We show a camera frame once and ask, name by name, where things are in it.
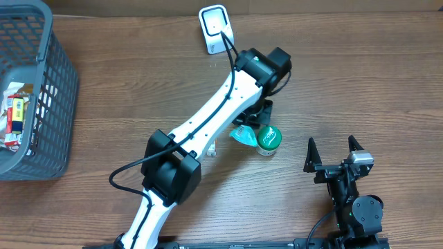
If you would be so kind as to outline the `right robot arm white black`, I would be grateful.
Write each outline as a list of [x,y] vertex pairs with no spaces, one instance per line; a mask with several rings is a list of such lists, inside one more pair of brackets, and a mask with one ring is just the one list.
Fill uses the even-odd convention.
[[317,228],[331,216],[336,217],[338,230],[321,240],[319,248],[389,248],[386,239],[379,239],[382,231],[383,201],[376,195],[361,196],[356,181],[367,176],[374,166],[372,154],[354,136],[348,137],[350,153],[338,165],[324,165],[313,138],[308,140],[303,171],[314,173],[315,184],[326,184],[333,209],[311,229],[305,247],[313,243]]

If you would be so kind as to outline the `small orange white box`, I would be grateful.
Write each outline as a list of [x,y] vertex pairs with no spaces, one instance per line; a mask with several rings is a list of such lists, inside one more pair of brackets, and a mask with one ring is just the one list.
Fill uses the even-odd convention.
[[214,140],[213,143],[209,146],[206,155],[211,157],[215,157],[217,155],[217,140]]

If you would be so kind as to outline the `green lid round jar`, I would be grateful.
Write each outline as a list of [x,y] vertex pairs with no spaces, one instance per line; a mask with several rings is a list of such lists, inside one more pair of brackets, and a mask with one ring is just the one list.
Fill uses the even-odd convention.
[[257,152],[262,156],[272,156],[282,142],[281,131],[274,126],[265,126],[257,134]]

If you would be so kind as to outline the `red white stick packet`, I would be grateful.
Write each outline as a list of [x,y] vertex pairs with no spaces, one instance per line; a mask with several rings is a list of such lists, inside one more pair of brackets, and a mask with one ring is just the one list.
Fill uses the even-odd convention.
[[17,95],[10,95],[7,99],[7,123],[6,123],[6,134],[5,134],[5,145],[7,147],[13,147],[18,145],[18,138],[16,134],[12,133],[12,111],[13,111],[13,100]]

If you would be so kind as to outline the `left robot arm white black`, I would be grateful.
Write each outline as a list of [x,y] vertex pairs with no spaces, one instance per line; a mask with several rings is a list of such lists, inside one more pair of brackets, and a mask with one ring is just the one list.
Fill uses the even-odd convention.
[[263,109],[266,97],[277,93],[279,81],[291,72],[291,56],[281,48],[263,55],[237,51],[224,32],[230,73],[219,90],[189,120],[170,133],[156,130],[142,159],[116,169],[109,183],[142,197],[130,229],[113,248],[155,248],[168,215],[182,204],[201,181],[201,159],[217,137],[237,118]]

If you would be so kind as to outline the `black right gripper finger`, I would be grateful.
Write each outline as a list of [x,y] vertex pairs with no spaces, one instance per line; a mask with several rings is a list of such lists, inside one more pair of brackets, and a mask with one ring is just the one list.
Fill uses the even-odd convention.
[[308,140],[308,148],[307,148],[307,157],[305,160],[305,165],[303,171],[305,173],[314,173],[316,172],[316,168],[322,165],[322,161],[320,159],[316,143],[314,139],[311,137]]
[[364,150],[353,135],[348,137],[348,146],[350,152]]

